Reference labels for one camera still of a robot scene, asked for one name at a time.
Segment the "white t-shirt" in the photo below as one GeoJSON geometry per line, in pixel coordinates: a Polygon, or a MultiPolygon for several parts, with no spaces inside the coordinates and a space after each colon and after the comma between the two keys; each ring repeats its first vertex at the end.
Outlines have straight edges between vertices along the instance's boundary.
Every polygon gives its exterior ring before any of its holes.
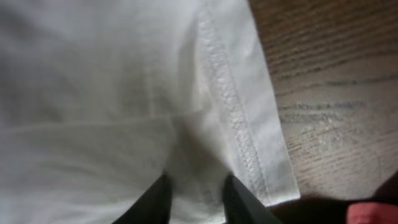
{"type": "Polygon", "coordinates": [[[163,173],[172,223],[233,173],[300,197],[249,3],[1,2],[1,222],[112,223],[163,173]]]}

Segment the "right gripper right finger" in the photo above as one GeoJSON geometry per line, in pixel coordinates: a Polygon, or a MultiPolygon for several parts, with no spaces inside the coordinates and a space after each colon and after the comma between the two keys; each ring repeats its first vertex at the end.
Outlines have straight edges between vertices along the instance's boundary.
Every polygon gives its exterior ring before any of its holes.
{"type": "Polygon", "coordinates": [[[234,175],[225,178],[222,201],[227,224],[282,224],[234,175]]]}

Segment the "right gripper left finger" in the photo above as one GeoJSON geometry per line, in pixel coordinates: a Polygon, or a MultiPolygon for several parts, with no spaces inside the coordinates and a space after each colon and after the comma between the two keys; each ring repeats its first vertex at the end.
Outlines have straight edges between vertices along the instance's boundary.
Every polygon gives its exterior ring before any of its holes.
{"type": "Polygon", "coordinates": [[[172,181],[162,174],[113,224],[169,224],[172,181]]]}

